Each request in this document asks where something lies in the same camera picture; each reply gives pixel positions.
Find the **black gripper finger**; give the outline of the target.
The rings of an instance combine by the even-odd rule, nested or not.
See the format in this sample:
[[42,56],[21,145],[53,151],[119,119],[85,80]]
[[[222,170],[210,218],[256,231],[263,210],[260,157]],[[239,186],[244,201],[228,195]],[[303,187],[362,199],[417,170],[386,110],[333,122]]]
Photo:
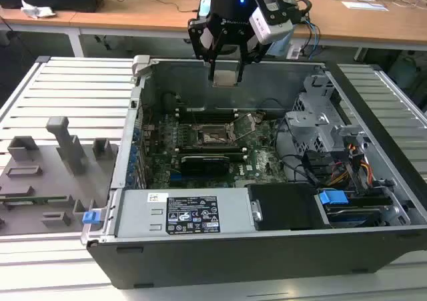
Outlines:
[[208,79],[213,81],[218,51],[216,50],[216,39],[208,28],[207,19],[205,17],[190,19],[187,30],[195,57],[209,65]]
[[251,63],[259,63],[264,55],[267,53],[269,45],[262,45],[257,43],[256,46],[248,50],[248,44],[243,43],[240,45],[240,60],[237,66],[236,82],[239,83],[242,81],[242,76],[245,66]]

